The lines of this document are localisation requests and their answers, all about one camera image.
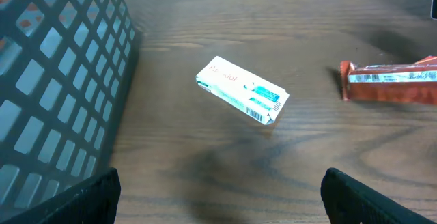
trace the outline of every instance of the wooden table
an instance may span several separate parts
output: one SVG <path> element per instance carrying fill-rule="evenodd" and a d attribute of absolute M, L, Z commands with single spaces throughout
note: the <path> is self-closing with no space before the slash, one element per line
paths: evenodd
<path fill-rule="evenodd" d="M 336 71 L 437 54 L 430 0 L 126 1 L 143 42 L 118 223 L 328 223 L 329 167 L 437 221 L 437 108 L 343 102 Z M 196 85 L 216 55 L 290 93 L 273 125 Z"/>

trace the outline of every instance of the brown table top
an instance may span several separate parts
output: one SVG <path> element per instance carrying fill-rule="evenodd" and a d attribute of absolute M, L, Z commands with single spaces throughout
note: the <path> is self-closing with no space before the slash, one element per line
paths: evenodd
<path fill-rule="evenodd" d="M 430 0 L 126 0 L 141 56 L 111 164 L 118 223 L 328 223 L 336 167 L 437 220 L 437 107 L 343 102 L 336 69 L 435 55 Z M 219 55 L 287 90 L 264 126 L 199 88 Z"/>

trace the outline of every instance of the lattice pattern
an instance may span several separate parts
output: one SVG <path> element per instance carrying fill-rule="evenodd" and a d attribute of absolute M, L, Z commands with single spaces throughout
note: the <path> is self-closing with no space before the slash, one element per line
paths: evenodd
<path fill-rule="evenodd" d="M 124 0 L 0 0 L 0 221 L 95 170 L 135 31 Z"/>

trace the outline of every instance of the red wrapper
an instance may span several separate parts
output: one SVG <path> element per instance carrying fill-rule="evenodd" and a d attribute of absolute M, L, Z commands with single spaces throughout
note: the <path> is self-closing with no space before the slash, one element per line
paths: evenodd
<path fill-rule="evenodd" d="M 343 61 L 341 83 L 344 100 L 437 104 L 437 57 L 410 65 L 364 68 Z"/>

